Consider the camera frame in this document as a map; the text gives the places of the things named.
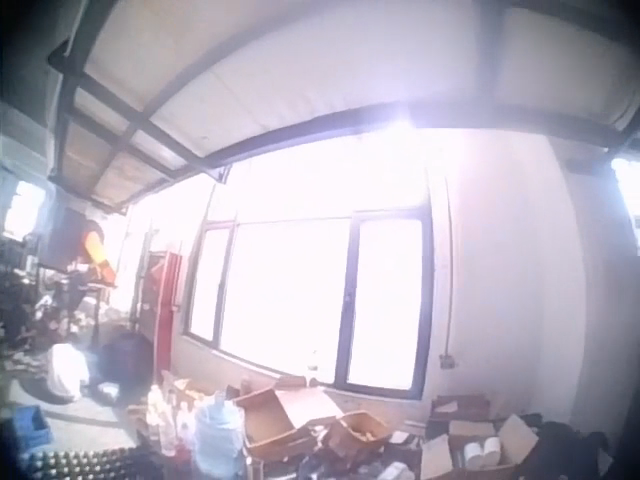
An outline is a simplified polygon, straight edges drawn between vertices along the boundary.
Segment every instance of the orange object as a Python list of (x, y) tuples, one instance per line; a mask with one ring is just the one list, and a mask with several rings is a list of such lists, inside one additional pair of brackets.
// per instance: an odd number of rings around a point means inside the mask
[(116, 283), (116, 272), (107, 260), (102, 240), (97, 232), (89, 232), (84, 237), (84, 248), (93, 264), (96, 265), (100, 279), (109, 285)]

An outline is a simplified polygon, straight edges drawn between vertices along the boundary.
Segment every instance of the plastic bottle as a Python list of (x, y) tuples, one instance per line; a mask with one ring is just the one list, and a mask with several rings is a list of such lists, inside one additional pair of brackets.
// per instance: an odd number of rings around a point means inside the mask
[(197, 470), (216, 479), (235, 478), (245, 467), (244, 411), (218, 392), (198, 407), (194, 418), (192, 457)]
[(193, 415), (189, 411), (187, 402), (180, 402), (180, 410), (176, 415), (176, 427), (178, 438), (182, 444), (188, 449), (193, 449), (193, 435), (195, 431), (195, 423)]
[(178, 439), (176, 437), (176, 426), (173, 422), (173, 412), (170, 405), (163, 405), (160, 411), (160, 451), (166, 457), (174, 457)]
[(162, 392), (160, 387), (152, 385), (147, 394), (147, 427), (149, 428), (149, 441), (157, 444), (160, 441), (160, 409), (162, 406)]

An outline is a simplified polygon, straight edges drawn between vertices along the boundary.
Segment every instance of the paper towel roll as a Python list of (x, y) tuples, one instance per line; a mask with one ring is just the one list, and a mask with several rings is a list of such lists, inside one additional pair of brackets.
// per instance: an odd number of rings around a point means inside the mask
[(467, 443), (464, 446), (464, 464), (467, 470), (479, 470), (484, 463), (484, 452), (479, 443)]
[(498, 437), (490, 437), (484, 441), (484, 466), (495, 467), (500, 463), (500, 439)]

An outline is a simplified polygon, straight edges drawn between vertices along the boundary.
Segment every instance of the box flap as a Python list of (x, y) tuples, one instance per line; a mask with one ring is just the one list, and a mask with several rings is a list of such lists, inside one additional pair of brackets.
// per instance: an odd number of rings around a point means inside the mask
[(342, 415), (342, 410), (319, 387), (276, 390), (294, 428), (323, 425)]
[(538, 436), (517, 415), (511, 415), (498, 432), (506, 463), (518, 464), (527, 458)]
[(496, 429), (491, 422), (468, 422), (466, 420), (451, 420), (449, 435), (461, 437), (494, 437)]
[(420, 479), (429, 480), (453, 470), (453, 458), (449, 450), (449, 435), (441, 435), (422, 445)]

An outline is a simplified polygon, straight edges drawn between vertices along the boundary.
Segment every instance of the bottle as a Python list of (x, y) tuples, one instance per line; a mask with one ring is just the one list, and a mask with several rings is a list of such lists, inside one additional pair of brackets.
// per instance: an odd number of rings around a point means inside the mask
[(180, 402), (180, 410), (176, 415), (176, 427), (180, 442), (187, 450), (191, 450), (193, 448), (195, 424), (187, 402)]
[(147, 427), (149, 428), (149, 441), (157, 444), (160, 440), (160, 409), (162, 407), (162, 392), (158, 385), (151, 385), (147, 394)]
[(159, 415), (160, 451), (166, 457), (176, 455), (177, 438), (173, 413), (169, 405), (163, 405)]

